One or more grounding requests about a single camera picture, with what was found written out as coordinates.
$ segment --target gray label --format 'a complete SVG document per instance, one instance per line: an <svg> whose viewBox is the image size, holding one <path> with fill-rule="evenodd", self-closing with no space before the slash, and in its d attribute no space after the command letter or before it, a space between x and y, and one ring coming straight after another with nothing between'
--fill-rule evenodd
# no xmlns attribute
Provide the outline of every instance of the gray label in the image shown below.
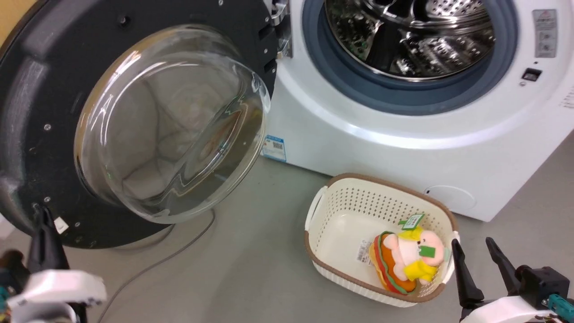
<svg viewBox="0 0 574 323"><path fill-rule="evenodd" d="M556 9L533 10L536 29L536 57L556 57L558 46L558 15Z"/></svg>

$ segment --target washing machine door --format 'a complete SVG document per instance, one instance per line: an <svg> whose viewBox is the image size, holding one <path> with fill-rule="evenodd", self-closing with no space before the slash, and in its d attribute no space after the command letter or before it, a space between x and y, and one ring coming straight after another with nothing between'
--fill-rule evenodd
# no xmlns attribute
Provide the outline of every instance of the washing machine door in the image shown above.
<svg viewBox="0 0 574 323"><path fill-rule="evenodd" d="M277 36L261 0L36 2L0 60L0 212L107 248L229 194L263 144Z"/></svg>

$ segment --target green sticker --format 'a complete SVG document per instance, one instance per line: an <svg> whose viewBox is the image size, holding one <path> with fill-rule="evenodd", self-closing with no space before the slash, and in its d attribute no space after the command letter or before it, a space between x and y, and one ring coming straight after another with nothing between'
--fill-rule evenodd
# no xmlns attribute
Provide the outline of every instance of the green sticker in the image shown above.
<svg viewBox="0 0 574 323"><path fill-rule="evenodd" d="M419 248L420 248L420 251L418 252L418 254L421 257L428 257L428 258L434 258L435 257L436 249L434 249L433 247L427 247L426 245L422 245Z"/></svg>
<svg viewBox="0 0 574 323"><path fill-rule="evenodd" d="M418 226L418 224L421 222L424 216L425 215L422 213L414 214L410 216L408 219L406 219L406 221L399 221L399 225L402 224L402 229L405 231L415 230L415 228Z"/></svg>

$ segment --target gray rubber seal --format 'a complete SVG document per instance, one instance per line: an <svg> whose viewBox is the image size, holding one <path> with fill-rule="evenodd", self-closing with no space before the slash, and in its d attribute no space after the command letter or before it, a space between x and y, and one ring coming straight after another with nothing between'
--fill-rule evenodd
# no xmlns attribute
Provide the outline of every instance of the gray rubber seal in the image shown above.
<svg viewBox="0 0 574 323"><path fill-rule="evenodd" d="M506 74L518 44L518 19L512 0L483 0L496 37L488 57L442 80L413 83L371 72L339 45L323 1L305 1L302 27L307 50L323 77L345 96L375 110L425 116L463 107L490 91Z"/></svg>

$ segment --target plush toy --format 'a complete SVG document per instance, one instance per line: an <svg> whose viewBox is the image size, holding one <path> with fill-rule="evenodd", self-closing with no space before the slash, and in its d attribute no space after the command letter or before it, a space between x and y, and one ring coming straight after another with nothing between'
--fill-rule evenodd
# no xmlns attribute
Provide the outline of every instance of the plush toy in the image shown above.
<svg viewBox="0 0 574 323"><path fill-rule="evenodd" d="M383 232L369 249L383 287L404 295L414 291L417 279L421 285L430 284L444 253L440 238L419 226L399 234Z"/></svg>

